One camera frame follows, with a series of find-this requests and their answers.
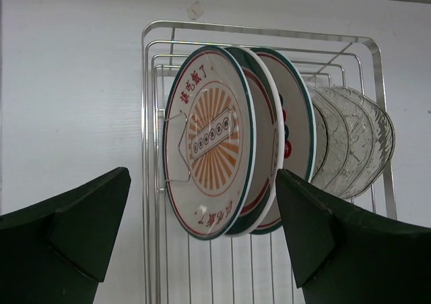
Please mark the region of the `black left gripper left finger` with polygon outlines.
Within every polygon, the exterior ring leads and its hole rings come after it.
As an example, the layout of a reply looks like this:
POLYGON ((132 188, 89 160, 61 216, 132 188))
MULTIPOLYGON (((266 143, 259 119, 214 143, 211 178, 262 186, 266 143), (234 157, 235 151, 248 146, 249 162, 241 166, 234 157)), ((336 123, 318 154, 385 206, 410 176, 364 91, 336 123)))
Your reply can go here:
POLYGON ((2 303, 93 303, 104 282, 131 177, 117 167, 1 216, 2 303))

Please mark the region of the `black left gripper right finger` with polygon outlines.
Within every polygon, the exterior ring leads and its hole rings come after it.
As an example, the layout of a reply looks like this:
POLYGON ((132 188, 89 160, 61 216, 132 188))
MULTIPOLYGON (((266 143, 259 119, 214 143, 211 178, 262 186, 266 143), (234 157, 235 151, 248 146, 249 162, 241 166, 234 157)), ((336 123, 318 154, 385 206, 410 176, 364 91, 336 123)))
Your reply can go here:
POLYGON ((430 229, 386 218, 280 169, 276 196, 307 303, 429 303, 430 229))

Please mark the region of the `orange sunburst ceramic plate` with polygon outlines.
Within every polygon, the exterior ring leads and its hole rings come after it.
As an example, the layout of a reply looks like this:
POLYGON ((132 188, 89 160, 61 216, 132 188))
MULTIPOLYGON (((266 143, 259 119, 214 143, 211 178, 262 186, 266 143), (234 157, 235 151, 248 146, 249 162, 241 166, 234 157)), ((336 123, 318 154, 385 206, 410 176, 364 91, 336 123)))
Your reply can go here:
POLYGON ((198 240, 226 234, 245 205, 256 158, 251 89, 234 56, 211 45, 193 51, 164 117, 163 170, 176 218, 198 240))

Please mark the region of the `green band ceramic plate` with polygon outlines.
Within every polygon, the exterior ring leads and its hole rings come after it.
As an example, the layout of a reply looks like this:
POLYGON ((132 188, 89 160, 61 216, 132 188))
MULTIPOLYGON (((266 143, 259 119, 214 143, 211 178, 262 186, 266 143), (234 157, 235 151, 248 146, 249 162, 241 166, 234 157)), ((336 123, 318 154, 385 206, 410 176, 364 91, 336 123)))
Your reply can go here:
POLYGON ((239 237, 255 231, 269 213, 275 199, 275 176, 282 167, 281 102, 269 68, 255 49, 229 47, 241 66, 253 100, 256 120, 256 157, 251 186, 241 213, 226 233, 239 237))

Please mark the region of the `green rim dotted plate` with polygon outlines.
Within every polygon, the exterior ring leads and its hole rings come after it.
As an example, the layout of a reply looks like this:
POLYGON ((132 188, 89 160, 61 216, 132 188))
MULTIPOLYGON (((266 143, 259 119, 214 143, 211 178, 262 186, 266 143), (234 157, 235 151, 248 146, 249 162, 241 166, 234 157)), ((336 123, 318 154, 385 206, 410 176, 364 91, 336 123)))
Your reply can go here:
MULTIPOLYGON (((316 121, 312 100, 303 79, 294 65, 281 53, 268 48, 251 48, 257 51, 269 68, 281 102, 281 169, 288 169, 310 181, 316 158, 316 121)), ((275 199, 269 213, 251 234, 265 234, 281 225, 279 206, 275 199)))

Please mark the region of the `clear glass plate front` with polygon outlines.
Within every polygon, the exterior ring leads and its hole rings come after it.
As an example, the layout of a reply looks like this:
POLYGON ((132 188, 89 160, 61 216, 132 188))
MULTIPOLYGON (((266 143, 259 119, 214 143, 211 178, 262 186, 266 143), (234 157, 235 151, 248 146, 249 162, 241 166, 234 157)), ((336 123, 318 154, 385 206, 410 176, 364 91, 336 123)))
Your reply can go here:
POLYGON ((318 106, 318 100, 316 93, 314 92, 314 86, 307 85, 308 92, 312 98, 312 106, 314 110, 314 118, 316 121, 316 158, 314 162, 314 172, 311 182, 313 183, 320 172, 322 171, 323 163, 327 157, 327 146, 328 146, 328 133, 327 124, 325 123, 321 108, 318 106))

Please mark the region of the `clear glass plate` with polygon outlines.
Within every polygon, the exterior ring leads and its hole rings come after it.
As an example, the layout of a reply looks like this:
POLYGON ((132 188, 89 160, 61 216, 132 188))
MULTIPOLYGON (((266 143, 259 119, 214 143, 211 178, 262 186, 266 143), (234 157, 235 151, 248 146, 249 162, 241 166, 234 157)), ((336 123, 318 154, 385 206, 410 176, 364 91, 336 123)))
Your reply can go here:
POLYGON ((312 182, 341 199, 360 194, 363 174, 374 147, 370 117, 355 94, 345 87, 316 87, 312 99, 328 127, 327 155, 312 182))
POLYGON ((313 183, 320 172, 322 171, 323 163, 327 157, 327 146, 328 146, 328 133, 327 124, 325 123, 321 108, 318 106, 318 100, 316 93, 314 92, 314 86, 307 85, 308 92, 312 98, 312 106, 314 110, 314 118, 316 121, 316 158, 314 162, 314 172, 311 182, 313 183))
POLYGON ((363 194, 382 175, 394 153, 395 129, 387 112, 369 97, 346 86, 333 86, 332 89, 362 106, 372 125, 372 156, 358 178, 340 196, 349 200, 363 194))

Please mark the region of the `clear glass plate middle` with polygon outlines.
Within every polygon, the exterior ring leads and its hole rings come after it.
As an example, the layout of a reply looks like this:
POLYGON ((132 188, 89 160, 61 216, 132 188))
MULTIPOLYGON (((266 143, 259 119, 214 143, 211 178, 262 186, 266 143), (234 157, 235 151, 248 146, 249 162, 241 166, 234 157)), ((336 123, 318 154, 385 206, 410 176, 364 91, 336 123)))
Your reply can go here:
POLYGON ((316 87, 312 99, 328 127, 327 155, 312 182, 341 199, 360 194, 363 174, 374 147, 370 117, 355 94, 345 87, 316 87))

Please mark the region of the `clear glass plate back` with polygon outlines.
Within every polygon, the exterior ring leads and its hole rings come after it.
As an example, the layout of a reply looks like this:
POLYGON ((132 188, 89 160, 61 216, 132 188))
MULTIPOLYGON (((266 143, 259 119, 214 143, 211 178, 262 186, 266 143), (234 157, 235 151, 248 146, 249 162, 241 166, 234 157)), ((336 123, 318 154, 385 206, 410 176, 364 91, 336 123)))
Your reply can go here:
POLYGON ((387 112, 369 97, 346 86, 333 86, 332 89, 362 106, 372 125, 372 156, 358 178, 340 196, 349 200, 363 194, 382 175, 394 153, 395 129, 387 112))

